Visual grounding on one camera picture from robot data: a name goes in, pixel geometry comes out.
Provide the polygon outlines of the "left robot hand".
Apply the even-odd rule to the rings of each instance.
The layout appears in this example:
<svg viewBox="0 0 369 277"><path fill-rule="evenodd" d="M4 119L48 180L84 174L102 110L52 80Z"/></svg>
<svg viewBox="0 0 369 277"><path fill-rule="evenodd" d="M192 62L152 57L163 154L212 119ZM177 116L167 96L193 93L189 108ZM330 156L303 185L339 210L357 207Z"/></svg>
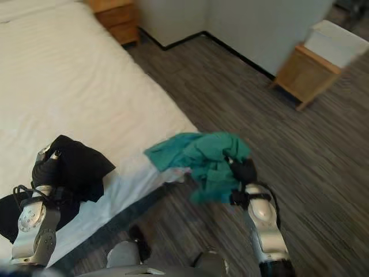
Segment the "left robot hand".
<svg viewBox="0 0 369 277"><path fill-rule="evenodd" d="M56 187L59 184L61 153L58 150L51 153L50 149L51 145L49 144L37 153L32 169L31 186L33 189L43 185Z"/></svg>

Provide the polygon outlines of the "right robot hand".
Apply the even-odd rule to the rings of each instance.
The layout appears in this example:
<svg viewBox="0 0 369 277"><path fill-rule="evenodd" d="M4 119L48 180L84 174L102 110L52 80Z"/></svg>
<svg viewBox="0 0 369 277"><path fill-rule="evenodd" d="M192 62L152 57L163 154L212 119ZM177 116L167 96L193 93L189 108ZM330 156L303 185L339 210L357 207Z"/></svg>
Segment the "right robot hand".
<svg viewBox="0 0 369 277"><path fill-rule="evenodd" d="M251 158L245 158L241 162L230 157L225 157L234 177L243 184L251 184L258 181L255 164Z"/></svg>

